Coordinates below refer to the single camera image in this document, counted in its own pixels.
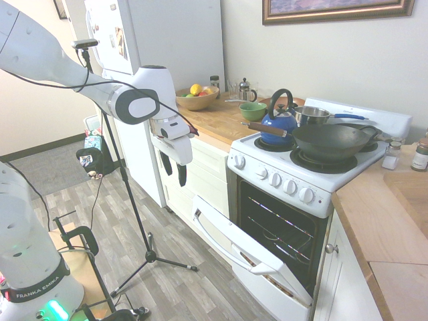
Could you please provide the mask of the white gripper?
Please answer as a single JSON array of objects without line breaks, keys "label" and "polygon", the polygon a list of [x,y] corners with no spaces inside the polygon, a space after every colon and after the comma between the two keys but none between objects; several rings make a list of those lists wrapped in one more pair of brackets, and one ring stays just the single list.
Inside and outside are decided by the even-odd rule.
[{"label": "white gripper", "polygon": [[168,176],[173,170],[172,158],[177,163],[179,184],[187,182],[187,166],[193,159],[189,126],[180,117],[150,119],[151,141],[160,150],[160,158]]}]

